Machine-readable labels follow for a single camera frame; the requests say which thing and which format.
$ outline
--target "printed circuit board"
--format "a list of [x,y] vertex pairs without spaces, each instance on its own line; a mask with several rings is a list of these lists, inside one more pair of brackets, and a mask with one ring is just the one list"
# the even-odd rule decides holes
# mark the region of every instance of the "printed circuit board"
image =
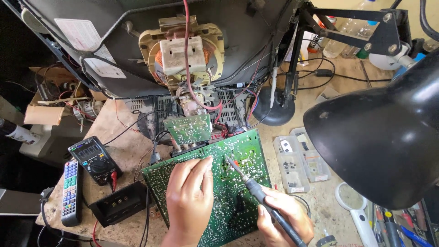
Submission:
[[209,155],[213,156],[214,202],[199,247],[218,247],[257,230],[258,201],[248,193],[239,174],[227,165],[224,155],[236,160],[243,172],[259,184],[271,187],[257,129],[152,165],[143,169],[142,175],[168,227],[166,188],[175,164]]
[[196,115],[163,120],[163,124],[178,145],[210,140],[210,115]]

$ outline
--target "soldering iron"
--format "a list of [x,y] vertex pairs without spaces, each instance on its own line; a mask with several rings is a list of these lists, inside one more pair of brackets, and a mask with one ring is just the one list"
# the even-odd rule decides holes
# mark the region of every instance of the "soldering iron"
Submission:
[[275,208],[270,207],[264,201],[266,194],[262,191],[262,187],[258,184],[253,178],[249,178],[246,174],[244,174],[239,166],[235,164],[235,162],[229,158],[227,155],[224,155],[226,158],[226,162],[231,165],[241,176],[244,181],[245,187],[247,187],[250,195],[254,196],[260,204],[262,204],[271,216],[279,223],[279,225],[285,230],[288,236],[293,240],[293,242],[297,245],[297,247],[306,247],[306,244],[299,237],[297,232],[291,227],[290,224],[284,219],[284,217],[279,213],[279,211]]

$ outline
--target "hand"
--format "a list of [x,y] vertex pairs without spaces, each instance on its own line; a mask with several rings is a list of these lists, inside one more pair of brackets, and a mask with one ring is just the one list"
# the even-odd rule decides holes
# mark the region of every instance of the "hand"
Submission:
[[198,245],[212,212],[212,161],[209,156],[175,165],[166,191],[169,231],[162,247]]
[[[262,186],[266,193],[265,202],[278,209],[302,240],[309,244],[314,238],[313,221],[304,212],[299,203],[287,194]],[[267,209],[258,205],[258,228],[264,235],[268,247],[296,247],[287,233],[278,225],[273,224]]]

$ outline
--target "black lamp base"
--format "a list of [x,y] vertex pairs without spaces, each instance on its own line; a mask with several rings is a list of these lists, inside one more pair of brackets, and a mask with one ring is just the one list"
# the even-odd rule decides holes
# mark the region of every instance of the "black lamp base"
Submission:
[[[271,88],[263,87],[259,93],[259,103],[253,111],[253,116],[258,120],[262,120],[265,115],[270,111],[270,96]],[[293,97],[288,99],[288,106],[283,108],[281,106],[282,91],[276,89],[274,92],[274,104],[267,117],[262,121],[263,124],[268,126],[281,126],[288,123],[293,118],[296,111]],[[253,104],[254,98],[250,101],[250,105]]]

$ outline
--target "wooden workbench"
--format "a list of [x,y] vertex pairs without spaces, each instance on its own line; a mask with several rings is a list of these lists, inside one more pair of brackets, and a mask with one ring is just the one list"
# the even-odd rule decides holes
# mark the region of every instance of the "wooden workbench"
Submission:
[[[356,78],[364,79],[364,74],[361,69],[360,60],[345,60],[342,58],[332,59],[336,65],[336,73],[352,76]],[[313,70],[316,68],[320,61],[311,61],[310,65],[304,67],[306,70]],[[366,71],[371,80],[387,79],[391,78],[392,73],[388,71],[381,71],[377,69],[368,61],[365,62]],[[288,70],[288,64],[284,64],[284,71]],[[331,69],[332,66],[323,62],[323,69]],[[327,78],[317,78],[314,75],[307,76],[299,80],[299,86],[317,86],[324,83]],[[283,87],[284,76],[279,77],[278,87]],[[373,87],[379,87],[386,85],[387,82],[371,83]],[[347,93],[366,88],[365,82],[355,81],[351,79],[345,79],[336,76],[327,86],[332,87],[339,93]],[[312,107],[315,103],[316,97],[325,89],[324,87],[301,90],[298,92],[297,100],[295,101],[296,112],[291,121],[281,127],[269,127],[260,124],[259,133],[261,135],[261,142],[263,145],[264,155],[266,157],[267,166],[270,173],[271,183],[277,184],[280,191],[284,191],[282,181],[280,177],[279,167],[276,161],[276,155],[273,148],[273,140],[277,136],[289,135],[291,129],[303,126],[303,114]],[[112,139],[125,128],[116,119],[116,106],[119,119],[129,125],[137,120],[137,115],[131,114],[125,107],[122,101],[107,100],[103,109],[101,110],[96,121],[87,133],[86,138],[96,135],[103,143]],[[257,121],[251,118],[250,123],[254,124]],[[118,188],[125,187],[133,182],[134,171],[139,164],[140,158],[152,147],[152,142],[144,137],[141,133],[134,131],[127,131],[116,141],[111,143],[111,147],[108,149],[115,162],[120,166],[124,175],[118,180]],[[164,156],[169,157],[170,147],[159,146],[158,151]],[[149,161],[149,155],[147,155],[143,162]],[[326,229],[331,235],[334,235],[338,241],[338,247],[360,247],[360,237],[356,231],[355,225],[352,221],[349,212],[343,209],[334,197],[335,187],[342,182],[337,174],[332,170],[332,178],[324,182],[310,183],[310,191],[307,193],[297,193],[302,196],[311,207],[312,219],[314,222],[315,237],[311,241],[310,246],[315,246],[315,243],[322,238],[323,230]],[[67,232],[72,232],[80,236],[91,237],[93,225],[96,218],[92,215],[91,210],[83,207],[83,220],[81,225],[76,227],[64,227],[61,223],[61,198],[63,190],[63,179],[58,182],[55,190],[46,203],[45,212],[49,224],[57,229],[62,229]],[[108,186],[99,187],[95,184],[90,176],[84,174],[83,181],[83,193],[88,203],[94,202],[110,193]],[[145,224],[145,211],[139,212],[136,215],[107,228],[102,228],[98,225],[96,230],[97,238],[106,240],[113,243],[118,243],[126,246],[138,246]],[[38,224],[43,224],[41,215],[38,217]],[[162,218],[151,220],[149,226],[149,237],[147,246],[158,247],[167,232],[167,227]],[[265,246],[263,236],[259,231],[248,234],[241,237],[227,245],[242,246],[242,247],[255,247]]]

